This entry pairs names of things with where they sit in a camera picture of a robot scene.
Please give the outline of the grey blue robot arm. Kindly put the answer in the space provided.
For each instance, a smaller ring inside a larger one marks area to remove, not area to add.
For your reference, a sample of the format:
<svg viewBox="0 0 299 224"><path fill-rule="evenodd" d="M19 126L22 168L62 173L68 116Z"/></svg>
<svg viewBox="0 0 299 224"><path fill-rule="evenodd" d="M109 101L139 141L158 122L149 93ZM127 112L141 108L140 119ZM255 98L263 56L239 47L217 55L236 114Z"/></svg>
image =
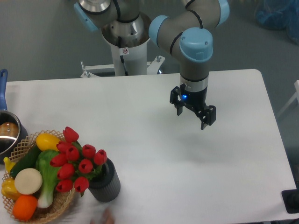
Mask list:
<svg viewBox="0 0 299 224"><path fill-rule="evenodd" d="M185 11L151 20L137 0L78 0L74 10L90 31L99 30L110 45L116 76L147 73L147 43L152 41L180 65L180 82L170 93L178 114L195 113L201 128L216 120L216 107L206 104L209 60L213 55L211 28L229 17L225 0L185 0Z"/></svg>

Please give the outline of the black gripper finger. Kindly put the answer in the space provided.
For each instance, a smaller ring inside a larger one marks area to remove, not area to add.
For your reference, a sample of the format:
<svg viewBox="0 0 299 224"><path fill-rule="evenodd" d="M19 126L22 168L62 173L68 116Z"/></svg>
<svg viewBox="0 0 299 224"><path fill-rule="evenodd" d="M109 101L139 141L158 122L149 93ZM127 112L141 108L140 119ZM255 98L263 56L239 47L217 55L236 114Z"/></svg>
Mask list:
<svg viewBox="0 0 299 224"><path fill-rule="evenodd" d="M214 105L205 105L199 112L199 119L201 121L201 130L207 126L211 126L216 121L216 107Z"/></svg>
<svg viewBox="0 0 299 224"><path fill-rule="evenodd" d="M174 87L170 93L170 103L174 105L179 116L183 112L184 102L180 99L180 88Z"/></svg>

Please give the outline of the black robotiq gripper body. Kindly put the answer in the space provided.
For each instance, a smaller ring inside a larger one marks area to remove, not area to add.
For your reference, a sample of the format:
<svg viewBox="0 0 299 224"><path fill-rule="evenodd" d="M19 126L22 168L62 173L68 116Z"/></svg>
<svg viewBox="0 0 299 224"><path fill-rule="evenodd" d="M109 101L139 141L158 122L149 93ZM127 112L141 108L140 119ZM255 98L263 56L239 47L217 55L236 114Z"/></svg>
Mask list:
<svg viewBox="0 0 299 224"><path fill-rule="evenodd" d="M192 110L198 117L205 116L207 109L206 100L207 87L204 90L191 92L187 90L186 84L180 85L180 99L185 107Z"/></svg>

